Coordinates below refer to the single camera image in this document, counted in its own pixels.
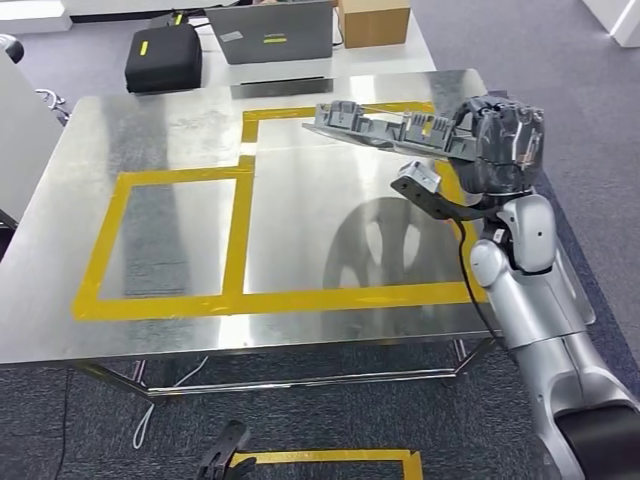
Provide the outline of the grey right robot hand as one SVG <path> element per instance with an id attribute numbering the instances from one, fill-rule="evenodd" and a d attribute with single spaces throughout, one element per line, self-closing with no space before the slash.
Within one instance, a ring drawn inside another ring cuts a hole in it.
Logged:
<path id="1" fill-rule="evenodd" d="M 469 194 L 507 195 L 529 190 L 541 169 L 545 114 L 539 107 L 491 95 L 470 97 L 453 115 L 471 116 L 472 162 L 452 159 L 462 189 Z"/>

